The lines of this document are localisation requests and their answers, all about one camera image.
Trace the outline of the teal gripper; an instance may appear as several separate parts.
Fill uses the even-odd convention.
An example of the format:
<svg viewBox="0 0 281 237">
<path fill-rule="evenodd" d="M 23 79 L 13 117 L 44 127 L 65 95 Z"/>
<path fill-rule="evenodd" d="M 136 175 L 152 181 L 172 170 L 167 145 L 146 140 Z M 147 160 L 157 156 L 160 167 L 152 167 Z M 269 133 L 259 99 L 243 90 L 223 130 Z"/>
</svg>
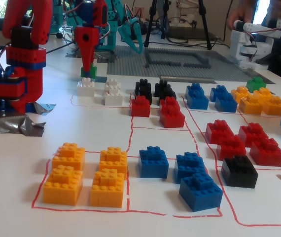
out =
<svg viewBox="0 0 281 237">
<path fill-rule="evenodd" d="M 141 26 L 139 24 L 139 19 L 137 17 L 127 18 L 125 16 L 123 18 L 121 26 L 118 28 L 118 31 L 123 41 L 131 49 L 133 49 L 137 54 L 142 53 L 143 42 L 142 42 Z M 137 41 L 139 43 L 139 47 L 136 47 L 133 40 L 128 35 L 131 34 L 132 32 L 134 32 L 136 35 Z"/>
</svg>

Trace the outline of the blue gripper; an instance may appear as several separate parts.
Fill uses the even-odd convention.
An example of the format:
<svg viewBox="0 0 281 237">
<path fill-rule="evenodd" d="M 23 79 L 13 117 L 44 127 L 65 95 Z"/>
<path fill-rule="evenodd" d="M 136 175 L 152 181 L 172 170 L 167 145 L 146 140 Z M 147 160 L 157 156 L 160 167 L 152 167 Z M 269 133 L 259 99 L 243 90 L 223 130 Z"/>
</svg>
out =
<svg viewBox="0 0 281 237">
<path fill-rule="evenodd" d="M 94 77 L 94 53 L 99 44 L 100 26 L 97 22 L 96 2 L 76 2 L 75 10 L 77 16 L 83 21 L 83 27 L 75 28 L 75 41 L 79 47 L 82 57 L 83 71 L 86 78 Z"/>
</svg>

